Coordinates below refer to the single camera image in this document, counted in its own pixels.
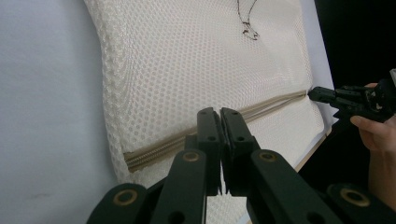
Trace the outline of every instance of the zipper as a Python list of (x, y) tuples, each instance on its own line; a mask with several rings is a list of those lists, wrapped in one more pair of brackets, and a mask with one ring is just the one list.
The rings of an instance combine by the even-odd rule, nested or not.
[[(271, 98), (239, 110), (246, 123), (262, 118), (278, 109), (289, 105), (293, 102), (300, 101), (306, 96), (306, 91), (297, 91)], [(153, 163), (170, 158), (178, 153), (184, 147), (184, 138), (186, 135), (196, 134), (196, 127), (190, 128), (182, 133), (178, 133), (164, 139), (152, 146), (140, 148), (135, 152), (125, 152), (123, 154), (129, 172), (133, 173), (141, 170)]]

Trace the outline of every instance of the white table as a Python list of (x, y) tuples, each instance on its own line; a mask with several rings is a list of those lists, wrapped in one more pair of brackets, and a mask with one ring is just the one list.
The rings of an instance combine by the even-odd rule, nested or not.
[[(314, 2), (301, 1), (315, 85), (332, 88)], [(334, 111), (320, 109), (328, 130)], [(0, 2), (0, 153), (0, 223), (84, 223), (118, 184), (83, 1)]]

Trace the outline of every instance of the white mesh fabric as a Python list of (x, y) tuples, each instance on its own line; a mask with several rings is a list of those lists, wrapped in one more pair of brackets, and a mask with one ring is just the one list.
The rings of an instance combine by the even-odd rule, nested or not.
[[(242, 109), (312, 85), (299, 1), (257, 0), (243, 35), (236, 0), (85, 0), (101, 41), (106, 129), (120, 182), (149, 187), (171, 159), (130, 174), (123, 153), (196, 125), (209, 106)], [(254, 1), (242, 1), (241, 13)], [(294, 164), (322, 131), (306, 98), (249, 124), (263, 148)], [(208, 223), (233, 223), (243, 203), (210, 199)], [(228, 211), (220, 221), (217, 210)]]

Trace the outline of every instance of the finger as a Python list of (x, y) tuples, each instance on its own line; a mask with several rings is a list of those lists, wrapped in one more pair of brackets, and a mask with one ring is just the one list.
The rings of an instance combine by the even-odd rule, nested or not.
[(387, 125), (361, 116), (353, 116), (350, 118), (350, 122), (366, 132), (377, 134), (379, 136), (386, 136), (389, 132), (389, 127)]
[(373, 88), (376, 86), (376, 84), (378, 84), (378, 83), (369, 83), (369, 84), (365, 85), (365, 87)]

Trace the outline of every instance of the dark background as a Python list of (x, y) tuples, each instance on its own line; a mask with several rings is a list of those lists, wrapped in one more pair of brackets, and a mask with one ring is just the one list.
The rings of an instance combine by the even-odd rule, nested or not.
[[(364, 86), (396, 68), (396, 0), (315, 0), (334, 87)], [(315, 189), (367, 188), (369, 152), (354, 126), (333, 130), (299, 172)]]

